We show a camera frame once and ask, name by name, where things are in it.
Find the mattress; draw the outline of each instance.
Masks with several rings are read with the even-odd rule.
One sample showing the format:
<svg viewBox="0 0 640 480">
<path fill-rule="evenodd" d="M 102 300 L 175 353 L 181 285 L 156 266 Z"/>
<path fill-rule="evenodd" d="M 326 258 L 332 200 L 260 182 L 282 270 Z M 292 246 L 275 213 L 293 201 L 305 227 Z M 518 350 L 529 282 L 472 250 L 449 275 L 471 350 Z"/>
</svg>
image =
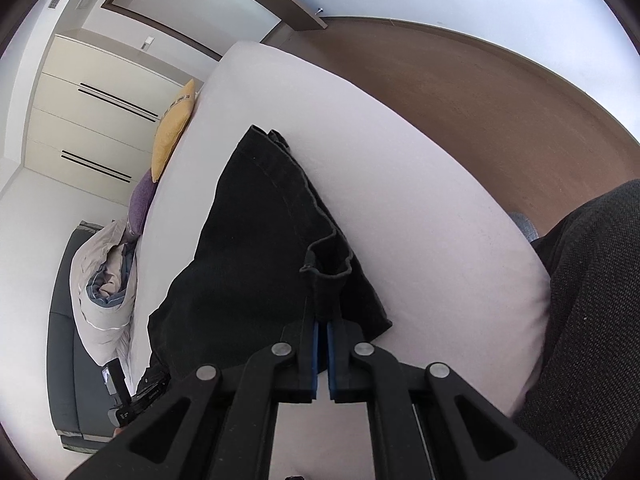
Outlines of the mattress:
<svg viewBox="0 0 640 480">
<path fill-rule="evenodd" d="M 389 108 L 249 42 L 233 46 L 202 88 L 148 213 L 130 387 L 148 365 L 148 316 L 193 259 L 216 183 L 252 124 L 287 139 L 358 255 L 394 323 L 376 343 L 412 365 L 448 363 L 513 413 L 536 379 L 549 295 L 526 239 L 464 168 Z M 373 478 L 366 409 L 320 397 L 281 407 L 271 477 Z M 302 439 L 305 426 L 317 431 Z"/>
</svg>

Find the cabinet door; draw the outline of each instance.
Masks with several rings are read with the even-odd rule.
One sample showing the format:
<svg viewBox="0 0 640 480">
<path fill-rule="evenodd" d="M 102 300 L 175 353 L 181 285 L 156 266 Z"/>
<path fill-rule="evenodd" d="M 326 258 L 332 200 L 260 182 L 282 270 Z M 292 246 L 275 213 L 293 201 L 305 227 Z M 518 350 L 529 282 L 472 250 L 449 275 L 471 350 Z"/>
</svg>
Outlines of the cabinet door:
<svg viewBox="0 0 640 480">
<path fill-rule="evenodd" d="M 27 139 L 24 165 L 30 170 L 122 205 L 129 203 L 131 192 L 137 184 L 135 180 L 127 182 L 124 178 L 101 173 L 99 168 L 92 168 L 83 164 L 82 160 L 74 160 L 56 148 L 31 139 Z"/>
<path fill-rule="evenodd" d="M 33 107 L 144 152 L 153 150 L 159 119 L 120 107 L 62 79 L 42 74 Z"/>
<path fill-rule="evenodd" d="M 140 180 L 151 167 L 151 154 L 37 108 L 31 111 L 28 138 L 85 160 L 92 166 L 130 180 Z"/>
<path fill-rule="evenodd" d="M 181 86 L 126 59 L 56 36 L 43 73 L 84 83 L 162 117 Z"/>
</svg>

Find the dark gray headboard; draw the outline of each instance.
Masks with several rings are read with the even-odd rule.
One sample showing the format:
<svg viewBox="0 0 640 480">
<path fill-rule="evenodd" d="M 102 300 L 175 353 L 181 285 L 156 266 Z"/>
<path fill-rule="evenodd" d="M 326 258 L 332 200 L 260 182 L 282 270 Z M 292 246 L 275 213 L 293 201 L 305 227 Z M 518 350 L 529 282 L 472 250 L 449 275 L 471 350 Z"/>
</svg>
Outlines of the dark gray headboard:
<svg viewBox="0 0 640 480">
<path fill-rule="evenodd" d="M 95 452 L 113 435 L 107 411 L 113 401 L 102 382 L 100 367 L 89 357 L 76 330 L 69 272 L 76 251 L 101 229 L 82 222 L 72 233 L 60 262 L 51 298 L 47 338 L 47 390 L 51 420 L 62 446 Z"/>
</svg>

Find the wooden floor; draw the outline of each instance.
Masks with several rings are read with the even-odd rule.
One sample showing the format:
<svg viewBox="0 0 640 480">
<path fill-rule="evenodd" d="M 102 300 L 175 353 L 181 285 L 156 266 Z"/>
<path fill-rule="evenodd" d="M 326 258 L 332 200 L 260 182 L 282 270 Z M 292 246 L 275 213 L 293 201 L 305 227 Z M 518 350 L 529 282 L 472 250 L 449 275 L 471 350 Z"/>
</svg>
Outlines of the wooden floor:
<svg viewBox="0 0 640 480">
<path fill-rule="evenodd" d="M 640 177 L 640 147 L 628 132 L 576 87 L 517 54 L 424 25 L 326 21 L 326 30 L 273 40 L 395 110 L 540 234 Z"/>
</svg>

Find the white cabinet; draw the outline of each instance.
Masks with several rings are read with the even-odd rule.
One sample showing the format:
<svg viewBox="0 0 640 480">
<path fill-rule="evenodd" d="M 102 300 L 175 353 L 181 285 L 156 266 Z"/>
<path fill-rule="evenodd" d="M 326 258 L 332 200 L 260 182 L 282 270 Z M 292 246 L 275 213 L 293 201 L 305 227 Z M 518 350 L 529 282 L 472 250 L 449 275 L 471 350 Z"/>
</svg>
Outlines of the white cabinet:
<svg viewBox="0 0 640 480">
<path fill-rule="evenodd" d="M 77 32 L 56 36 L 44 62 L 25 166 L 126 205 L 150 167 L 158 123 L 190 76 L 103 36 Z"/>
</svg>

